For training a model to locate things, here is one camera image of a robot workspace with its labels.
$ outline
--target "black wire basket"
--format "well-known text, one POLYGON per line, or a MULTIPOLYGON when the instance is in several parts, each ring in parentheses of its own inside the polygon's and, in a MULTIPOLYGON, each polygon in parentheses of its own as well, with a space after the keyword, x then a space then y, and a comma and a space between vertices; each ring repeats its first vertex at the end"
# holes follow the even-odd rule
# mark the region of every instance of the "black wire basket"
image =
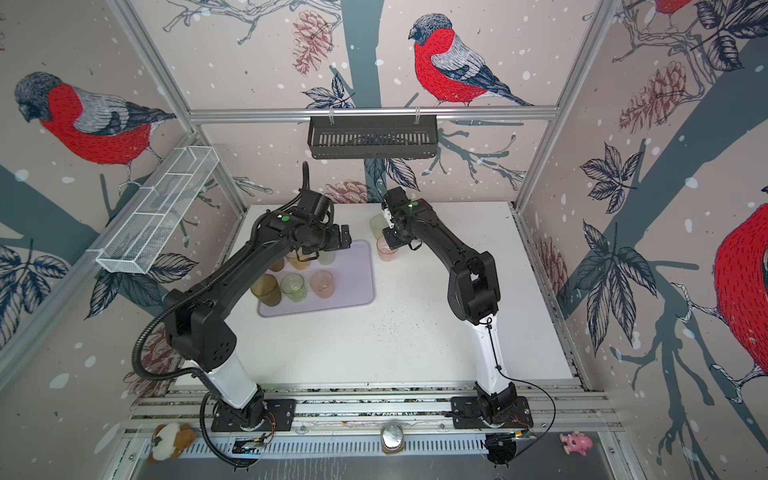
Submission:
POLYGON ((437 117, 420 115, 312 117, 307 144, 312 157, 432 158, 437 155, 437 117))

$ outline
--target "bird head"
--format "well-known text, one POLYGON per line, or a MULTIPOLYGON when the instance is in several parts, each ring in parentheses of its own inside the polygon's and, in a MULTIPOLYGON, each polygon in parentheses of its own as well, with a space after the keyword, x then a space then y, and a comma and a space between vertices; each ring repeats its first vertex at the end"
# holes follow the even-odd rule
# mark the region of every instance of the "bird head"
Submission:
POLYGON ((24 119, 53 120, 51 109, 48 107, 48 94, 62 83, 59 77, 44 71, 36 71, 22 78, 16 84, 16 103, 24 119))
POLYGON ((427 40, 429 40, 429 37, 441 28, 453 28, 453 25, 448 20, 448 17, 442 13, 429 13, 416 20, 408 38, 415 40, 416 43, 423 47, 427 40))

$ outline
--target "metal grate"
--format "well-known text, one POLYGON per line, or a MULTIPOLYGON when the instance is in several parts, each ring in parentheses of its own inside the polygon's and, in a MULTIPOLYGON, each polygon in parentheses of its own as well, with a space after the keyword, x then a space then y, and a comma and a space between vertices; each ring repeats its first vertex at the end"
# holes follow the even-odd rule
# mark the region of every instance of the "metal grate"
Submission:
POLYGON ((431 158, 437 117, 408 115, 312 117, 307 144, 314 158, 431 158))
MULTIPOLYGON (((213 438, 214 445, 225 455, 236 458, 325 458, 332 456, 384 456, 378 435, 345 435, 342 437, 323 436, 277 436, 266 449, 255 454, 233 455, 232 448, 237 439, 249 437, 231 436, 226 439, 213 438)), ((148 442, 141 452, 141 457, 149 456, 151 444, 148 442)), ((406 447, 397 455, 484 455, 485 434, 451 433, 407 435, 406 447)), ((182 453, 181 458, 214 457, 203 439, 197 439, 182 453)))
POLYGON ((212 147, 185 147, 168 172, 99 253, 96 261, 110 272, 146 273, 219 163, 212 147))

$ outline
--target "white wire basket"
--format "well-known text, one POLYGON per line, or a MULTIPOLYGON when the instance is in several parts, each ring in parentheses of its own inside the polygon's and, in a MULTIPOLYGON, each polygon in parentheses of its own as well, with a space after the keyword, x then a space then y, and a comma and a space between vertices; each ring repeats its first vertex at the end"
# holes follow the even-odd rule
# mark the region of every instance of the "white wire basket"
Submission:
POLYGON ((219 163, 212 147, 191 146, 179 155, 160 180, 148 189, 96 261, 109 272, 146 273, 219 163))

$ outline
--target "white arm segment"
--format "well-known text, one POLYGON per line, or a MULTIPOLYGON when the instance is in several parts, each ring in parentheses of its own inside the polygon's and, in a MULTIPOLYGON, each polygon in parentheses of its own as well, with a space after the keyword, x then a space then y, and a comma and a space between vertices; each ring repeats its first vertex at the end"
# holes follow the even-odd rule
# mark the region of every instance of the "white arm segment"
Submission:
POLYGON ((499 393, 509 386, 509 380, 504 378, 496 369, 496 363, 502 368, 502 373, 509 376, 502 358, 501 344, 498 342, 498 332, 496 330, 496 315, 491 315, 484 319, 480 325, 472 325, 465 322, 472 330, 472 349, 475 353, 475 368, 477 369, 477 382, 484 392, 492 395, 499 393), (483 323, 490 322, 491 331, 488 331, 488 325, 483 323), (496 348, 496 358, 494 359, 491 341, 496 348))
MULTIPOLYGON (((194 360, 189 363, 202 369, 194 360)), ((221 399, 236 409, 247 405, 259 389, 240 363, 236 349, 226 362, 203 375, 221 392, 221 399)))

